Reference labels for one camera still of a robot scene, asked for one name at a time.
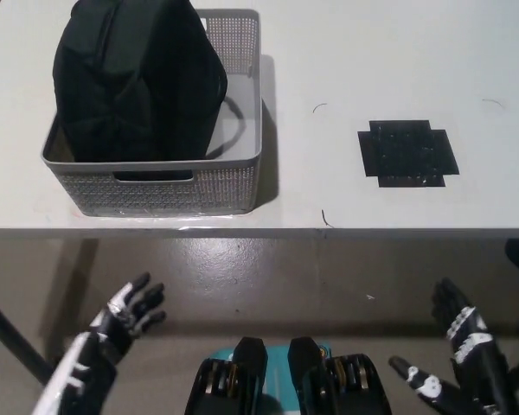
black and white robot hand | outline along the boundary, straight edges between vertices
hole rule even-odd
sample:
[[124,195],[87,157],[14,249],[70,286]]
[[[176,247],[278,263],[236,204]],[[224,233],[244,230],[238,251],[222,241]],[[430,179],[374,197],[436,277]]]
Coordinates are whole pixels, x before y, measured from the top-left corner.
[[459,387],[397,356],[390,359],[390,366],[443,415],[519,415],[507,361],[477,308],[449,279],[437,284],[432,302],[432,315],[452,345]]
[[117,375],[116,365],[134,340],[165,319],[155,310],[163,302],[163,285],[144,290],[149,273],[126,284],[80,333],[56,368],[33,415],[97,415]]

basket handle hole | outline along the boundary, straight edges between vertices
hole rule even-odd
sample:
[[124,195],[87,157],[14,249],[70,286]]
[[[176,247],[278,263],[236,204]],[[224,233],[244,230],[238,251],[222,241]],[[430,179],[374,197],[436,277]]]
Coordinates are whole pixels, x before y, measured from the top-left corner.
[[184,182],[192,180],[192,170],[118,171],[113,177],[120,182]]

gray plastic basket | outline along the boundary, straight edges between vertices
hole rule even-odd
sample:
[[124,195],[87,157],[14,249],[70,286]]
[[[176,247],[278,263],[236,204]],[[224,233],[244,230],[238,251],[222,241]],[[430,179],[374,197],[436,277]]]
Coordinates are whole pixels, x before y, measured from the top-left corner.
[[[260,17],[253,10],[198,10],[227,71],[208,159],[187,162],[74,163],[55,121],[42,159],[83,214],[174,216],[244,214],[254,207],[261,156]],[[125,181],[123,172],[185,172],[184,180]]]

table leg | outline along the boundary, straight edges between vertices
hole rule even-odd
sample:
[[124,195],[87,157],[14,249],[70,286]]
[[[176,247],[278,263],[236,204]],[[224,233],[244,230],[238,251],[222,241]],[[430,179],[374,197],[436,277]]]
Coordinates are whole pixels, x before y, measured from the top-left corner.
[[46,385],[54,369],[17,331],[0,311],[0,342],[29,370],[36,379]]

teal object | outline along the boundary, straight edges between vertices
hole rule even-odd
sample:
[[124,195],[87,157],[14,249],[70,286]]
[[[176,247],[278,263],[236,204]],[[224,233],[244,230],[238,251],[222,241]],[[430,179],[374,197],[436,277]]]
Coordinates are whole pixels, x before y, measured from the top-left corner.
[[[327,344],[319,345],[319,349],[319,353],[325,357],[331,356]],[[266,382],[263,385],[264,396],[260,415],[300,415],[298,398],[288,368],[288,346],[271,346],[267,348],[267,356]],[[211,357],[230,361],[233,358],[233,350],[224,348]]]

